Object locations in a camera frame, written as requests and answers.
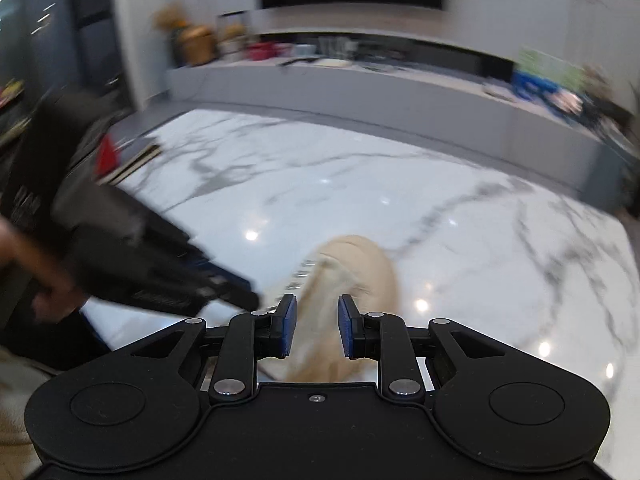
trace blue gripper pad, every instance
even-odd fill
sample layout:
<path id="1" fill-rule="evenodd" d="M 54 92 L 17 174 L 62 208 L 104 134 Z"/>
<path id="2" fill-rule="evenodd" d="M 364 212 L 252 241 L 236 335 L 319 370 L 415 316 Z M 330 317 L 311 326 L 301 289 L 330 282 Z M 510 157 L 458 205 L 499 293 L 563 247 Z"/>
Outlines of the blue gripper pad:
<path id="1" fill-rule="evenodd" d="M 290 296 L 287 311 L 282 321 L 282 355 L 288 356 L 293 343 L 293 333 L 296 331 L 296 321 L 298 319 L 298 300 L 292 294 Z"/>
<path id="2" fill-rule="evenodd" d="M 351 316 L 344 296 L 338 298 L 338 328 L 342 338 L 344 356 L 353 358 L 353 331 L 351 330 Z"/>

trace white wall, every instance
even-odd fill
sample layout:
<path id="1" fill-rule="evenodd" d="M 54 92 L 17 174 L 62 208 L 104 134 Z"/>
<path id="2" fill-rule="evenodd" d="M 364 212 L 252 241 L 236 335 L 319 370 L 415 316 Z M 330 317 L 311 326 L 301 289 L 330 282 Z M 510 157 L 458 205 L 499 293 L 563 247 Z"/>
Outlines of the white wall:
<path id="1" fill-rule="evenodd" d="M 446 10 L 340 4 L 262 9 L 260 0 L 184 0 L 193 19 L 254 10 L 257 32 L 283 29 L 386 30 L 514 59 L 524 44 L 575 63 L 600 64 L 614 99 L 632 108 L 640 77 L 640 0 L 446 0 Z"/>
<path id="2" fill-rule="evenodd" d="M 138 110 L 167 90 L 170 56 L 165 35 L 153 27 L 153 14 L 168 0 L 113 0 L 120 48 Z"/>

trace kitchen counter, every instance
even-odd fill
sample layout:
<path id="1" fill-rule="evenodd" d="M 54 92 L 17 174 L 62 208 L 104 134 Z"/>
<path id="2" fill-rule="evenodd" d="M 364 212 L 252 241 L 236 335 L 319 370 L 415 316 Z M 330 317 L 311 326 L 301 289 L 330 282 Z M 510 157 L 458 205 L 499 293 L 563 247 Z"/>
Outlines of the kitchen counter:
<path id="1" fill-rule="evenodd" d="M 167 73 L 171 98 L 280 108 L 391 128 L 463 148 L 471 153 L 466 158 L 486 160 L 510 174 L 532 173 L 536 182 L 549 181 L 571 196 L 580 195 L 602 149 L 586 128 L 543 106 L 488 95 L 481 80 L 413 68 L 372 72 L 357 64 L 279 66 L 284 61 L 222 60 L 172 69 Z"/>
<path id="2" fill-rule="evenodd" d="M 217 262 L 264 290 L 332 237 L 369 237 L 396 266 L 407 325 L 447 317 L 599 387 L 612 423 L 597 462 L 638 479 L 640 283 L 616 219 L 464 160 L 318 124 L 195 110 L 151 135 L 164 153 L 124 187 Z M 84 312 L 112 348 L 176 321 L 95 300 Z M 214 326 L 234 312 L 213 303 L 202 317 Z"/>

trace human hand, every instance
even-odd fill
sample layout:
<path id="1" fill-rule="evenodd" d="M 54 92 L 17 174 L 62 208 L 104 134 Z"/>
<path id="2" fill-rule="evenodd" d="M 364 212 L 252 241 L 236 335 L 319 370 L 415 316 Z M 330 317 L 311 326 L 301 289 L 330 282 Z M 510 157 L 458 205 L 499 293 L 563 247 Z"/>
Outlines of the human hand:
<path id="1" fill-rule="evenodd" d="M 38 293 L 31 306 L 37 322 L 57 323 L 81 308 L 87 299 L 87 295 L 77 287 L 71 290 L 53 289 Z"/>
<path id="2" fill-rule="evenodd" d="M 57 323 L 86 303 L 87 296 L 53 254 L 0 218 L 0 266 L 10 261 L 29 271 L 48 289 L 33 300 L 37 321 Z"/>

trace metal screw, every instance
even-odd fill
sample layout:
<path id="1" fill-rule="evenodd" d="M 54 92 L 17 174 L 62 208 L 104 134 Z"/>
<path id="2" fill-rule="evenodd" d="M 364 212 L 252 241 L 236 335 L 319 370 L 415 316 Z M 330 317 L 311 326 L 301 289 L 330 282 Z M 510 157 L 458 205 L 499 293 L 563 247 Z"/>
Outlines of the metal screw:
<path id="1" fill-rule="evenodd" d="M 244 383 L 238 379 L 222 379 L 213 385 L 220 395 L 237 395 L 244 391 Z"/>
<path id="2" fill-rule="evenodd" d="M 420 391 L 420 384 L 411 379 L 398 379 L 389 385 L 389 389 L 400 396 L 416 394 Z"/>

